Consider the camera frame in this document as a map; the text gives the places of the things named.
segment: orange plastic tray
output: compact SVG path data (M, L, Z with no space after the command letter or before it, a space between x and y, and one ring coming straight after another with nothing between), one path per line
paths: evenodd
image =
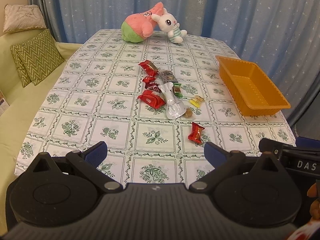
M291 107L257 64L222 56L216 59L220 63L220 77L242 115L272 115Z

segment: patrick star plush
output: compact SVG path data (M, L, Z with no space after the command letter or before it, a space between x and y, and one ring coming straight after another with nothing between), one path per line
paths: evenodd
M141 42L153 34L157 23L151 18L152 14L163 14L163 3L157 3L143 13L129 15L121 25L122 39L131 42Z

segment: silver bolt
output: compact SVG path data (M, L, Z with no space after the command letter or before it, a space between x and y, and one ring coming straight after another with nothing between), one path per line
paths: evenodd
M116 181L110 181L110 182L107 182L104 184L104 187L106 189L111 189L111 190L114 190L114 189L117 189L120 187L120 184Z
M208 185L207 185L205 182L203 182L203 181L196 181L196 182L192 183L191 186L192 186L194 189L203 190L203 189L205 189Z

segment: stuffed toy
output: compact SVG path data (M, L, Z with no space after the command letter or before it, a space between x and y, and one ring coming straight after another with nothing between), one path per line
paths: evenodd
M177 22L172 14L167 12L166 8L163 8L162 16L153 13L151 18L158 23L161 31L168 34L172 43L183 42L183 37L187 35L187 31L179 29L180 23Z
M129 15L121 25L122 39L131 42L141 42L150 37L157 25L151 16L154 13L162 15L163 9L163 3L159 2L144 13Z

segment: green sofa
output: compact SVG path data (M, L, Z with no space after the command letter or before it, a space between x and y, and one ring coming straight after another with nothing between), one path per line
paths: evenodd
M65 61L45 80L35 86L22 87L10 46L35 37L43 30L8 33L0 37L0 90L9 108L0 116L0 236L7 231L5 197L8 185L15 179L14 168L23 140L45 97L60 77L67 60L82 44L56 43Z

